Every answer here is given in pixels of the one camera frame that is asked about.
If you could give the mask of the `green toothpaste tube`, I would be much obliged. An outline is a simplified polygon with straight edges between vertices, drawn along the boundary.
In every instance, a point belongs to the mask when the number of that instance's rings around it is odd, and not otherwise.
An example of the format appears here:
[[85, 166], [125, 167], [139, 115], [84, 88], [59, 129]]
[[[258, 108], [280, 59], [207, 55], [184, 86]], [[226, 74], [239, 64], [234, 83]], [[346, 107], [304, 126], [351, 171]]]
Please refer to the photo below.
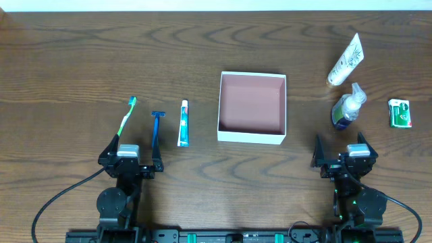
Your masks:
[[189, 134], [188, 134], [188, 100], [182, 101], [180, 109], [180, 126], [178, 135], [178, 146], [189, 147]]

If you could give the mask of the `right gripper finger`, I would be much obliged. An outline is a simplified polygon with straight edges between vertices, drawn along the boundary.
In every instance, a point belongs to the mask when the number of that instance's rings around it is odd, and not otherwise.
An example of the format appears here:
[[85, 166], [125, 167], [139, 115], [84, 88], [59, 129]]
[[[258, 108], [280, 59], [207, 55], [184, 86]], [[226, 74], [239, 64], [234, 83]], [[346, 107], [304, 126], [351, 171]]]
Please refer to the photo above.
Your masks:
[[311, 159], [311, 167], [321, 167], [325, 164], [325, 153], [323, 150], [323, 145], [319, 135], [315, 137], [315, 149], [313, 152], [313, 157]]
[[373, 147], [366, 141], [362, 132], [357, 134], [357, 145], [359, 147], [359, 156], [360, 157], [378, 157], [377, 152], [373, 149]]

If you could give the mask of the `green white toothbrush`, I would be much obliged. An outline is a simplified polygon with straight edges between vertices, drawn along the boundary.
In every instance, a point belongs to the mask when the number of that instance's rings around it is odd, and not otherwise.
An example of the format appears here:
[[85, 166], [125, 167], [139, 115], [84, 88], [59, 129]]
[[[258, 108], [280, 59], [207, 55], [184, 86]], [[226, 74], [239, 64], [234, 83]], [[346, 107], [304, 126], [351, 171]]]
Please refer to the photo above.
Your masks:
[[129, 119], [129, 117], [130, 117], [131, 114], [133, 113], [133, 110], [134, 110], [134, 108], [135, 108], [135, 106], [136, 106], [136, 102], [137, 102], [137, 98], [134, 97], [134, 96], [131, 96], [131, 97], [130, 97], [130, 100], [129, 100], [129, 103], [128, 103], [128, 105], [130, 106], [130, 109], [129, 109], [129, 111], [124, 115], [124, 117], [123, 117], [123, 119], [122, 119], [122, 121], [121, 121], [121, 124], [120, 124], [119, 130], [117, 131], [117, 135], [118, 135], [119, 137], [122, 135], [123, 129], [124, 129], [124, 127], [125, 127], [125, 125], [126, 125], [128, 119]]

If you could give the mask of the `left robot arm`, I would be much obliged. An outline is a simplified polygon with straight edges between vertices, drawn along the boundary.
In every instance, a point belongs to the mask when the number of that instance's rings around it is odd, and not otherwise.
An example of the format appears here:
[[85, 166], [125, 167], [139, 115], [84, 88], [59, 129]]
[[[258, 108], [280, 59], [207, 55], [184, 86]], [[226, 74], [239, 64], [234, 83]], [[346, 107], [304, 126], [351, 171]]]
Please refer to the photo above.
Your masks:
[[116, 134], [99, 155], [98, 164], [117, 180], [116, 186], [102, 191], [97, 199], [100, 213], [97, 243], [152, 242], [151, 232], [137, 223], [142, 181], [153, 179], [164, 170], [159, 138], [152, 141], [152, 165], [141, 165], [139, 146], [119, 145]]

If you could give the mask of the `clear foam pump bottle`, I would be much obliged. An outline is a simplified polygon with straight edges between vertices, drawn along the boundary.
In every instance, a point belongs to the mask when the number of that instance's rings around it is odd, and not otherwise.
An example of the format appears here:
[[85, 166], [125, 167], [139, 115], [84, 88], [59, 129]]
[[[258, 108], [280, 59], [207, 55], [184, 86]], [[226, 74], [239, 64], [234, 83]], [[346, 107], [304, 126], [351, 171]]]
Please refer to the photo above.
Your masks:
[[358, 83], [352, 84], [352, 94], [344, 94], [331, 110], [331, 121], [336, 130], [345, 130], [358, 117], [367, 95]]

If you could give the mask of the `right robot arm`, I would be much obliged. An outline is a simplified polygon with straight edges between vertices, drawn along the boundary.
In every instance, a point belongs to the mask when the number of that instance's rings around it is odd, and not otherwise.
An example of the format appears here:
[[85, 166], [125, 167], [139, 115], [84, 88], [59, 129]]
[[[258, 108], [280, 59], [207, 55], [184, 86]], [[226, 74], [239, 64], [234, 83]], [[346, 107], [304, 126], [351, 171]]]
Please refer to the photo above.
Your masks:
[[330, 159], [319, 136], [315, 138], [315, 149], [311, 167], [320, 169], [322, 178], [330, 179], [334, 185], [333, 212], [340, 222], [321, 234], [323, 242], [375, 242], [375, 228], [383, 223], [387, 200], [373, 188], [360, 184], [378, 158], [361, 133], [357, 143], [349, 144], [346, 152], [337, 159]]

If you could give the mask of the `blue disposable razor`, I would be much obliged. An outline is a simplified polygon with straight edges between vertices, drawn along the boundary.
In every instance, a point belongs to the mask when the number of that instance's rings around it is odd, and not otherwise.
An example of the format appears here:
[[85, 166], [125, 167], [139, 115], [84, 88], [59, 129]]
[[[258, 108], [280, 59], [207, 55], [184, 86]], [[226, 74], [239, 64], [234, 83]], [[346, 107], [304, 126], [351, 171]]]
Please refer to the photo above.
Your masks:
[[165, 117], [164, 111], [152, 111], [151, 115], [155, 118], [154, 126], [153, 126], [153, 137], [152, 137], [152, 148], [156, 145], [156, 139], [158, 138], [159, 133], [159, 122], [161, 117]]

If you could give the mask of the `white bamboo print lotion tube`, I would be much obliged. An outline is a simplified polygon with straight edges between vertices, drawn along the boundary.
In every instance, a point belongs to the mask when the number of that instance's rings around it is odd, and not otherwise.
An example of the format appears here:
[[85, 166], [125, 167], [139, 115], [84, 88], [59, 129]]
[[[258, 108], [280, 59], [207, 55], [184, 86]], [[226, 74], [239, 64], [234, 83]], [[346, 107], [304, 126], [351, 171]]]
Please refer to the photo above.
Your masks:
[[330, 86], [341, 85], [364, 59], [364, 52], [358, 33], [354, 35], [334, 67], [328, 74], [327, 83]]

